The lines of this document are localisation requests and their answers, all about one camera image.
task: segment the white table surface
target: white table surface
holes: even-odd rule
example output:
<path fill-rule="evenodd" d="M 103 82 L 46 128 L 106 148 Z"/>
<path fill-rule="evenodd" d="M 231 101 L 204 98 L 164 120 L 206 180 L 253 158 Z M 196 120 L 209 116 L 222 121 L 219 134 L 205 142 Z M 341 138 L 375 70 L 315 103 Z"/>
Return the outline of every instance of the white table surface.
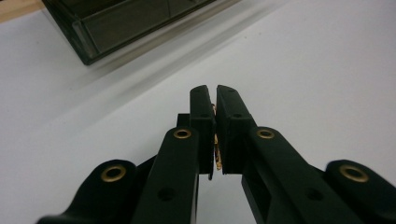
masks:
<path fill-rule="evenodd" d="M 92 66 L 46 9 L 1 23 L 1 223 L 62 213 L 104 161 L 154 156 L 203 84 L 213 102 L 218 84 L 237 89 L 319 169 L 353 160 L 396 185 L 395 12 L 393 0 L 242 0 Z M 201 177 L 197 223 L 255 223 L 240 179 Z"/>

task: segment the screw hole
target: screw hole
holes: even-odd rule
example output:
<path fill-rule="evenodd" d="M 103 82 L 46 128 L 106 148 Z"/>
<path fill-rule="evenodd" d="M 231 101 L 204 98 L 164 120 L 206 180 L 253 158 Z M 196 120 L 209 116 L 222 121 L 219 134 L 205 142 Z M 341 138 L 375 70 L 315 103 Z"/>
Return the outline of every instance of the screw hole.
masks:
<path fill-rule="evenodd" d="M 122 165 L 113 165 L 107 167 L 101 174 L 103 181 L 110 183 L 122 179 L 126 174 L 126 169 Z"/>
<path fill-rule="evenodd" d="M 179 129 L 174 132 L 174 137 L 179 139 L 189 138 L 191 136 L 190 130 Z"/>
<path fill-rule="evenodd" d="M 363 172 L 360 168 L 352 165 L 342 165 L 340 166 L 340 173 L 355 182 L 364 183 L 369 180 L 369 176 Z"/>
<path fill-rule="evenodd" d="M 264 139 L 271 139 L 271 138 L 275 137 L 275 134 L 273 132 L 266 130 L 266 129 L 258 130 L 257 135 L 260 138 L 264 138 Z"/>

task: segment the small gold object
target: small gold object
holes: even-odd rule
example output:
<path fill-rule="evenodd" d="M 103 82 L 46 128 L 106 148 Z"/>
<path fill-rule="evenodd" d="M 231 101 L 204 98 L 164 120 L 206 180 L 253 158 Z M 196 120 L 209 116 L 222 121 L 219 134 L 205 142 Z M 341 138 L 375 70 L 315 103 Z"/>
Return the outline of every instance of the small gold object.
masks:
<path fill-rule="evenodd" d="M 275 134 L 273 132 L 266 130 L 266 129 L 258 130 L 257 135 L 263 139 L 271 139 L 271 138 L 275 137 Z"/>
<path fill-rule="evenodd" d="M 340 173 L 344 177 L 359 183 L 365 183 L 369 180 L 369 176 L 366 173 L 364 173 L 363 170 L 352 165 L 345 164 L 340 166 Z"/>
<path fill-rule="evenodd" d="M 101 174 L 101 178 L 103 181 L 110 183 L 115 182 L 122 179 L 126 174 L 126 169 L 122 165 L 112 165 L 107 167 Z"/>
<path fill-rule="evenodd" d="M 216 168 L 221 170 L 222 163 L 221 163 L 221 156 L 220 156 L 220 149 L 219 149 L 219 140 L 218 136 L 215 134 L 215 160 L 216 160 Z"/>
<path fill-rule="evenodd" d="M 188 129 L 179 129 L 174 132 L 174 137 L 179 139 L 189 138 L 191 136 L 191 132 Z"/>

